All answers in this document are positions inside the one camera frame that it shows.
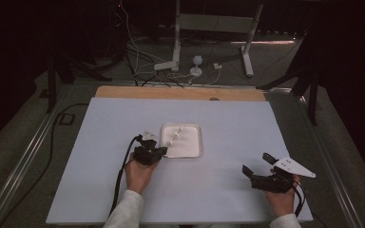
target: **white tray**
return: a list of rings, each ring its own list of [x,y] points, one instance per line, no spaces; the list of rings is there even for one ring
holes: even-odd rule
[[[161,145],[168,147],[165,157],[169,159],[197,158],[202,153],[200,127],[195,123],[166,123]]]

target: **white sleeve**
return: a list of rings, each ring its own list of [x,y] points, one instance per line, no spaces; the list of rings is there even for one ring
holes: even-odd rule
[[[281,216],[279,218],[275,218],[271,224],[269,225],[271,228],[300,228],[300,224],[298,223],[298,218],[296,218],[295,214],[289,214],[285,216]]]
[[[125,190],[123,199],[112,211],[104,228],[138,228],[143,209],[144,198],[139,193]]]

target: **metal rail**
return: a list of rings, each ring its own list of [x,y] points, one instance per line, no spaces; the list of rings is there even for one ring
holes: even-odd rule
[[[53,107],[52,111],[46,115],[41,122],[37,132],[31,139],[28,148],[23,153],[21,159],[11,171],[8,179],[6,180],[3,188],[0,191],[0,221],[7,211],[8,205],[13,198],[17,188],[23,180],[23,177],[27,173],[35,155],[40,148],[44,138],[46,137],[51,124],[55,120],[55,115],[58,111],[59,104],[64,100],[70,91],[71,85],[64,85],[58,94],[58,103]]]
[[[318,154],[323,160],[322,164],[324,166],[325,171],[327,172],[327,176],[334,189],[336,198],[342,208],[343,214],[346,220],[348,221],[349,227],[351,228],[364,227],[354,205],[352,204],[352,200],[349,196],[348,190],[346,189],[339,174],[336,171],[335,163],[333,162],[330,153],[323,142],[321,135],[319,134],[316,127],[313,126],[310,120],[308,119],[307,104],[304,97],[301,98],[295,97],[295,99],[297,99],[297,103],[302,114],[301,115],[302,119],[309,128],[312,137],[317,143],[317,147],[319,150]]]

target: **white sheet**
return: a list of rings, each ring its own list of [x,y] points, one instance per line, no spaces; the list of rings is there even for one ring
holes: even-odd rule
[[[273,219],[266,197],[241,173],[245,164],[268,176],[271,165],[262,153],[288,155],[269,103],[93,98],[47,223],[105,222],[130,141],[145,130],[160,136],[166,123],[198,124],[203,154],[162,159],[144,192],[142,223]],[[120,194],[124,189],[123,178]],[[299,220],[311,219],[305,204]]]

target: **hand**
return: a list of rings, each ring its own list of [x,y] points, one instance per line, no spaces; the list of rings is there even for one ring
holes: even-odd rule
[[[297,182],[300,182],[300,177],[298,175],[293,175],[293,179],[295,180],[294,186],[297,187]],[[291,188],[286,193],[272,193],[272,192],[264,192],[266,198],[268,198],[269,203],[272,206],[272,210],[274,211],[277,217],[281,217],[288,214],[293,214],[295,212],[294,203],[295,203],[295,190]]]
[[[137,161],[132,161],[132,158],[133,153],[129,156],[129,160],[131,162],[125,167],[126,188],[142,194],[144,189],[150,183],[153,170],[157,167],[159,162],[152,165],[143,165]]]

